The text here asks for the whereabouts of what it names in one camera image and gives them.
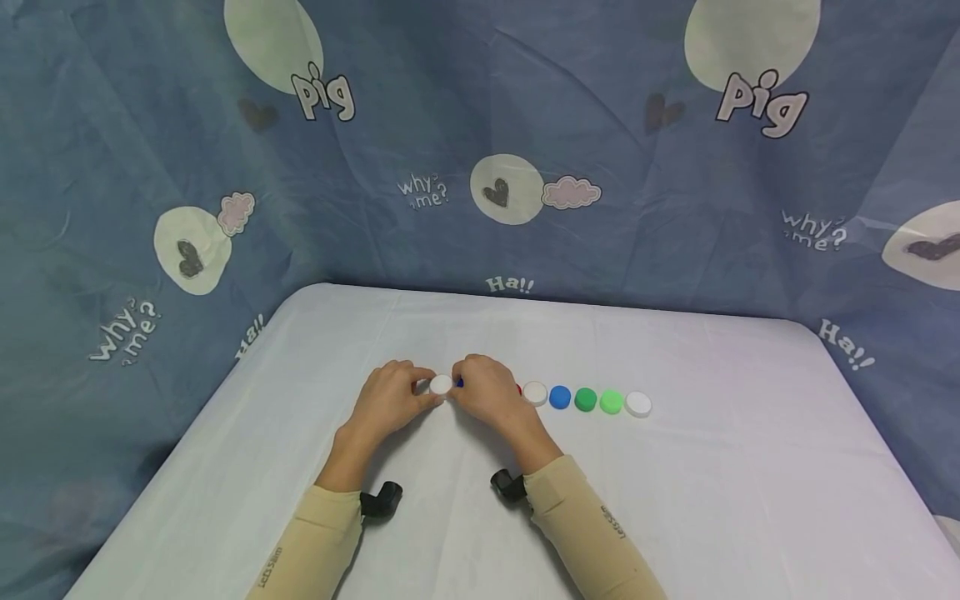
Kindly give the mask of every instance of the light green bottle cap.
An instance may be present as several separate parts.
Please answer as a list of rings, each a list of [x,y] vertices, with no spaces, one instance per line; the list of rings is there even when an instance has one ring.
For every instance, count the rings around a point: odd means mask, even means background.
[[[597,405],[597,393],[590,388],[580,388],[577,390],[576,397],[573,398],[573,403],[577,408],[588,413]]]
[[[608,415],[615,415],[623,408],[623,395],[617,390],[606,390],[600,396],[600,410]]]

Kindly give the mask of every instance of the cream circle print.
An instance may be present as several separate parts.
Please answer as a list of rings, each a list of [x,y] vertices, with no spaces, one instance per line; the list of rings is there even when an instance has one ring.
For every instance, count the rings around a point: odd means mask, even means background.
[[[960,200],[934,206],[902,225],[883,262],[927,285],[960,292]]]
[[[216,217],[196,206],[180,206],[156,220],[154,250],[174,283],[188,294],[204,296],[220,283],[233,243]]]
[[[519,156],[487,156],[470,173],[470,194],[480,211],[497,223],[523,225],[543,208],[543,177]]]
[[[686,21],[686,63],[716,91],[731,73],[756,85],[769,69],[777,69],[781,85],[806,58],[819,27],[820,0],[697,0]]]
[[[290,77],[324,72],[324,48],[310,15],[297,0],[226,0],[227,35],[240,60],[263,83],[293,95]]]

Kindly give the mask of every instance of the beige sleeve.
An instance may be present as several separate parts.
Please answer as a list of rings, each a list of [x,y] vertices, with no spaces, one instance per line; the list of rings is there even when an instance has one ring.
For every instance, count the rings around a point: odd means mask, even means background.
[[[360,541],[360,492],[314,486],[287,525],[248,600],[329,600]]]
[[[533,520],[585,600],[665,600],[657,577],[569,456],[523,478]]]

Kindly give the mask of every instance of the right hand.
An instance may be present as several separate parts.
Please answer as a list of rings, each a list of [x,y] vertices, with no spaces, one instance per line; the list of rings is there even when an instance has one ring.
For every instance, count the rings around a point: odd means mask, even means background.
[[[537,411],[517,392],[514,374],[490,356],[468,354],[453,366],[452,376],[454,381],[464,380],[464,387],[450,391],[457,404],[501,434],[518,420],[539,420]]]

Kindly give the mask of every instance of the table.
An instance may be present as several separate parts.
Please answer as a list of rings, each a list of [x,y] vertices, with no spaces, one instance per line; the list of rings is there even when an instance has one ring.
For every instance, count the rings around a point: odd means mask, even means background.
[[[639,390],[647,419],[539,408],[672,600],[960,598],[960,561],[820,340],[785,321],[320,284],[288,299],[68,600],[242,599],[369,371],[469,352],[521,384]],[[448,403],[394,435],[397,481],[340,600],[576,598],[507,448]]]

